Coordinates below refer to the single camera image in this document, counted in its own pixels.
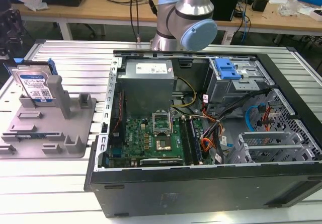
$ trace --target workbench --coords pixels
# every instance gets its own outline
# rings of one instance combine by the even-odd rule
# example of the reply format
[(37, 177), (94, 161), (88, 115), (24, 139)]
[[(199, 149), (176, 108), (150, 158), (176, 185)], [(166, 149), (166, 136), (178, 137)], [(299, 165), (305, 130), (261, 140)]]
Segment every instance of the workbench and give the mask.
[[(93, 193), (83, 191), (90, 147), (100, 129), (114, 49), (149, 49), (148, 43), (53, 41), (36, 43), (25, 59), (55, 61), (70, 96), (90, 92), (98, 102), (88, 148), (81, 159), (0, 161), (0, 223), (279, 223), (322, 221), (322, 191), (294, 207), (267, 210), (106, 219)], [(211, 45), (212, 52), (268, 54), (310, 109), (322, 121), (322, 78), (296, 52), (284, 47)], [(20, 106), (22, 89), (10, 77), (0, 91), (0, 130)]]
[[(14, 5), (14, 7), (20, 10), (23, 20), (57, 22), (64, 40), (72, 40), (69, 23), (100, 24), (103, 35), (106, 29), (104, 25), (130, 25), (129, 6), (106, 0), (83, 0), (79, 7), (49, 5), (48, 10), (37, 12), (27, 9), (24, 5)], [(278, 14), (277, 7), (278, 5), (268, 3), (264, 12), (254, 12), (248, 6), (246, 15), (252, 22), (250, 32), (322, 36), (321, 22), (302, 14), (297, 17), (283, 17)], [(132, 7), (132, 10), (133, 20), (136, 21), (135, 7)], [(156, 27), (156, 16), (151, 12), (148, 4), (139, 6), (139, 20), (141, 26)], [(239, 18), (233, 18), (231, 22), (217, 21), (218, 29), (225, 31), (222, 44), (231, 43), (240, 21)]]

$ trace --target yellow wire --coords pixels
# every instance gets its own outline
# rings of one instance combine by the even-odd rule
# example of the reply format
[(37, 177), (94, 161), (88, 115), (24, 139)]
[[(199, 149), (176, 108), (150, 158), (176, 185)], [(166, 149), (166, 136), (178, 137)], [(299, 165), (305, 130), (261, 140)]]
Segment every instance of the yellow wire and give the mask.
[(193, 91), (193, 99), (190, 103), (187, 104), (179, 104), (179, 105), (171, 105), (172, 107), (190, 107), (191, 105), (193, 105), (197, 99), (197, 93), (195, 91), (195, 89), (192, 87), (192, 85), (190, 85), (189, 82), (187, 82), (185, 79), (183, 79), (182, 77), (178, 77), (178, 79), (182, 80), (184, 83), (186, 83)]

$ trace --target slotted metal surface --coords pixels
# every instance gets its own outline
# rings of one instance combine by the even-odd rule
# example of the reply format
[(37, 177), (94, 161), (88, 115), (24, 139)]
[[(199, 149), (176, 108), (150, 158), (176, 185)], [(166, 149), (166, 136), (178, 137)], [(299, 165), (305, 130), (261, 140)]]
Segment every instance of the slotted metal surface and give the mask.
[[(114, 49), (149, 49), (148, 43), (52, 41), (36, 45), (29, 59), (52, 58), (63, 87), (72, 97), (90, 92), (98, 99), (88, 145), (99, 131), (109, 68)], [(224, 53), (266, 53), (293, 87), (322, 120), (322, 87), (307, 63), (286, 48), (259, 46), (209, 46), (205, 50)], [(0, 92), (0, 130), (5, 129), (20, 106), (21, 89), (8, 82)], [(89, 148), (82, 159), (48, 161), (0, 161), (1, 223), (321, 223), (322, 191), (291, 208), (241, 210), (185, 215), (164, 215), (107, 220), (93, 193), (83, 184)]]

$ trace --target blue drive bracket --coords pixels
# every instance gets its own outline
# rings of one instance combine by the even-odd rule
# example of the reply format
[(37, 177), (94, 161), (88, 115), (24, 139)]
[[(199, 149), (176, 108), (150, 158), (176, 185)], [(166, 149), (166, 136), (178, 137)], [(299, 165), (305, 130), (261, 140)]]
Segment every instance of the blue drive bracket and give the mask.
[(240, 80), (242, 78), (229, 59), (215, 58), (214, 61), (222, 80)]

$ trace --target wooden table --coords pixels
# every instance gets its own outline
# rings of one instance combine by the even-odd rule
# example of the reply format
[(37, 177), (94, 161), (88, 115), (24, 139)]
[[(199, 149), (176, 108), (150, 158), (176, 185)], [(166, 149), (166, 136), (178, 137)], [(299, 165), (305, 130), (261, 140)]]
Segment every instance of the wooden table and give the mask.
[[(65, 40), (72, 39), (68, 23), (130, 25), (129, 6), (106, 0), (83, 0), (79, 7), (49, 5), (50, 9), (37, 12), (27, 9), (24, 5), (14, 7), (20, 10), (23, 20), (57, 22)], [(321, 22), (302, 14), (283, 17), (278, 14), (277, 7), (278, 5), (268, 3), (264, 12), (254, 12), (248, 6), (246, 15), (252, 22), (250, 32), (322, 36)], [(136, 20), (135, 7), (133, 18)], [(156, 26), (156, 16), (152, 14), (148, 4), (139, 6), (139, 20), (142, 26)], [(225, 31), (222, 44), (230, 44), (233, 33), (240, 25), (240, 19), (233, 18), (231, 22), (218, 21), (217, 24), (219, 30)]]

